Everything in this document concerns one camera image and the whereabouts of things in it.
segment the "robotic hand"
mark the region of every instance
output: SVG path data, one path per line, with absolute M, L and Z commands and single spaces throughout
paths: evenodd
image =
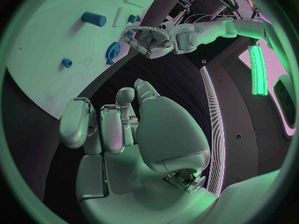
M 234 20 L 232 17 L 221 17 L 211 22 L 185 23 L 170 26 L 170 28 L 162 25 L 162 27 L 165 29 L 146 26 L 131 27 L 132 31 L 143 33 L 140 38 L 141 42 L 146 37 L 156 40 L 149 45 L 148 49 L 132 38 L 133 33 L 131 31 L 123 36 L 123 40 L 150 59 L 164 56 L 170 51 L 176 54 L 189 53 L 196 50 L 198 45 L 213 42 L 219 36 L 236 37 L 242 35 L 261 39 L 272 48 L 266 33 L 266 26 L 261 22 L 251 20 Z

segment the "humanoid robot arm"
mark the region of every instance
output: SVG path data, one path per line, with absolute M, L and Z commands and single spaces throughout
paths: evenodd
M 263 23 L 251 20 L 234 20 L 232 17 L 221 17 L 211 22 L 180 24 L 168 32 L 152 27 L 132 27 L 131 29 L 135 32 L 144 33 L 142 39 L 150 37 L 156 40 L 146 49 L 139 45 L 136 39 L 132 38 L 132 33 L 128 32 L 123 36 L 126 43 L 150 59 L 164 56 L 170 51 L 176 54 L 189 53 L 196 50 L 198 45 L 213 42 L 219 36 L 247 36 L 263 40 L 272 47 Z

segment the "blue cylinder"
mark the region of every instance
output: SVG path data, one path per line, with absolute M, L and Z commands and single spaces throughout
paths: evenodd
M 66 68 L 70 68 L 73 65 L 73 62 L 70 59 L 63 59 L 62 60 L 62 64 L 66 67 Z
M 96 26 L 104 26 L 107 22 L 107 18 L 102 15 L 98 15 L 91 12 L 86 12 L 82 15 L 81 20 Z

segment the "green led light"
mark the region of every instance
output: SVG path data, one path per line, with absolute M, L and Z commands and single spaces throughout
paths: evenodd
M 268 80 L 264 55 L 260 44 L 249 46 L 249 56 L 252 75 L 252 94 L 266 96 L 268 94 Z

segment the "robotic arm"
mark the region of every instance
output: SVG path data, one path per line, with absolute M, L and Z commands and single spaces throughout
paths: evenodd
M 196 24 L 180 24 L 170 30 L 152 27 L 132 27 L 132 31 L 142 32 L 144 37 L 154 38 L 146 49 L 132 38 L 132 32 L 127 32 L 123 40 L 150 59 L 166 55 L 170 51 L 176 54 L 189 53 L 196 50 L 200 44 L 213 42 L 217 37 L 236 37 L 237 35 L 263 40 L 271 46 L 264 24 L 251 20 L 234 20 L 232 17 L 221 17 L 216 21 L 199 22 Z

